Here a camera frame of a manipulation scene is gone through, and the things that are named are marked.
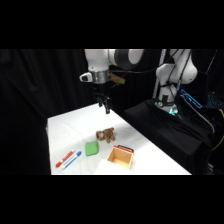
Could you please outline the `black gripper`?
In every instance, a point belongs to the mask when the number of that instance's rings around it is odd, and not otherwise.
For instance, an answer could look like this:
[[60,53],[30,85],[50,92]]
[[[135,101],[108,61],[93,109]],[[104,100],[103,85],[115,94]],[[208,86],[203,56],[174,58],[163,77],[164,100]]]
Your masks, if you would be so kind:
[[96,98],[98,99],[99,107],[103,106],[102,99],[104,99],[104,106],[105,106],[106,114],[109,114],[110,113],[110,104],[109,104],[110,98],[109,98],[108,84],[107,83],[95,84],[94,90],[95,90]]

